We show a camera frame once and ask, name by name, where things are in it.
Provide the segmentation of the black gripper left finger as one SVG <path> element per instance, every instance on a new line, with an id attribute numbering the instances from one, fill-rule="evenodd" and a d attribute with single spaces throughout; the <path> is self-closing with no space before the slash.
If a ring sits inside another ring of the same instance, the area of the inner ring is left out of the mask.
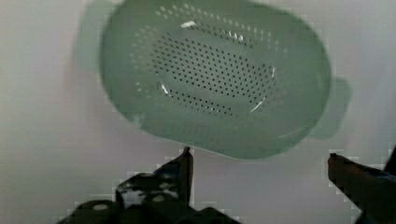
<path id="1" fill-rule="evenodd" d="M 191 148 L 151 173 L 138 173 L 120 183 L 116 201 L 123 208 L 143 203 L 176 201 L 189 203 L 193 177 Z"/>

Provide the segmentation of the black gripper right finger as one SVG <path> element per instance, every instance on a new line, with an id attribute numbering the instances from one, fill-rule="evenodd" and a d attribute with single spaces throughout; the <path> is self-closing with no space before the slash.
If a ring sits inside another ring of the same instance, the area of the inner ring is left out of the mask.
<path id="1" fill-rule="evenodd" d="M 329 180 L 361 210 L 354 224 L 395 224 L 395 160 L 392 150 L 385 168 L 380 170 L 330 154 Z"/>

